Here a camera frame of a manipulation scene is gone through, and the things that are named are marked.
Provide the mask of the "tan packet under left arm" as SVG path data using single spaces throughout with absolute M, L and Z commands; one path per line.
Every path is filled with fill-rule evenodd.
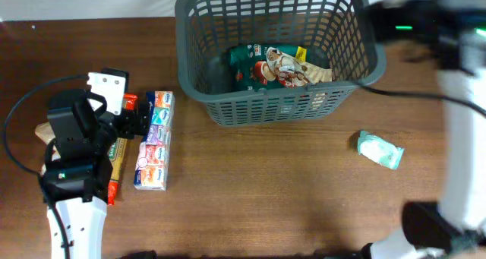
M 55 138 L 54 131 L 48 122 L 36 126 L 35 135 L 45 144 L 49 144 Z M 56 147 L 52 149 L 52 160 L 58 160 L 60 154 Z

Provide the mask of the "white brown snack packet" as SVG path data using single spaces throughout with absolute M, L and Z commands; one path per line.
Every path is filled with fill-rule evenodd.
M 308 60 L 310 52 L 298 46 L 295 54 L 282 48 L 269 47 L 266 52 L 268 81 L 279 81 L 284 87 L 303 87 L 308 84 L 331 82 L 333 71 L 313 65 Z

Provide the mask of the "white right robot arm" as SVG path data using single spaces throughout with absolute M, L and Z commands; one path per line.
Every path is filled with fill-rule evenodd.
M 362 257 L 449 258 L 484 246 L 485 0 L 378 0 L 364 12 L 377 41 L 430 48 L 448 144 L 440 200 L 406 203 L 400 228 Z

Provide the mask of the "green Nescafe coffee bag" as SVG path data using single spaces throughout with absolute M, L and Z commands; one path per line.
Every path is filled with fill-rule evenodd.
M 282 48 L 295 54 L 297 46 L 286 44 L 248 44 L 235 46 L 226 53 L 231 75 L 235 80 L 236 90 L 273 90 L 284 87 L 279 81 L 268 81 L 266 52 L 269 47 Z

